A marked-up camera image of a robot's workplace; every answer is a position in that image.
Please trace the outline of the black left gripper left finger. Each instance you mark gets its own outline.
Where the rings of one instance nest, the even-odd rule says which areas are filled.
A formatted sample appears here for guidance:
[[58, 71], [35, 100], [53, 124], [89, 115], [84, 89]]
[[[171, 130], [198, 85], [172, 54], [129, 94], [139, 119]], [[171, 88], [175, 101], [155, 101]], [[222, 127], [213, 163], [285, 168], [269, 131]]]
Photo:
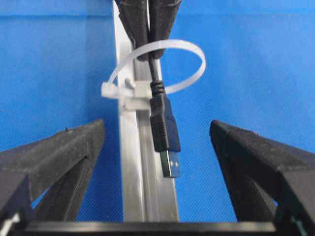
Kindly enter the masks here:
[[102, 150], [102, 120], [0, 154], [0, 233], [37, 221], [75, 221]]

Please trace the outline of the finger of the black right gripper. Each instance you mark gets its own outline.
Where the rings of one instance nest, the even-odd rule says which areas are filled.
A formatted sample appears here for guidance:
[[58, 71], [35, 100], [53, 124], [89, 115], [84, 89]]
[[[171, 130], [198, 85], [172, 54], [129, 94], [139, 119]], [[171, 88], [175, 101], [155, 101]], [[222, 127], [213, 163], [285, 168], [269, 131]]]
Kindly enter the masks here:
[[116, 0], [119, 18], [132, 48], [138, 49], [149, 43], [148, 11], [146, 0]]
[[149, 0], [149, 43], [167, 40], [173, 28], [181, 0]]

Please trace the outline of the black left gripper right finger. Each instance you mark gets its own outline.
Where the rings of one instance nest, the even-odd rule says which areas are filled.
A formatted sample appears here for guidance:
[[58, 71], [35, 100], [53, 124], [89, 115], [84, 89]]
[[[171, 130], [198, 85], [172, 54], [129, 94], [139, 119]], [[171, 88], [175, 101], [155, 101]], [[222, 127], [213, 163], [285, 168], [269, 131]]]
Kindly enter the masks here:
[[219, 120], [210, 140], [239, 222], [315, 233], [315, 155]]

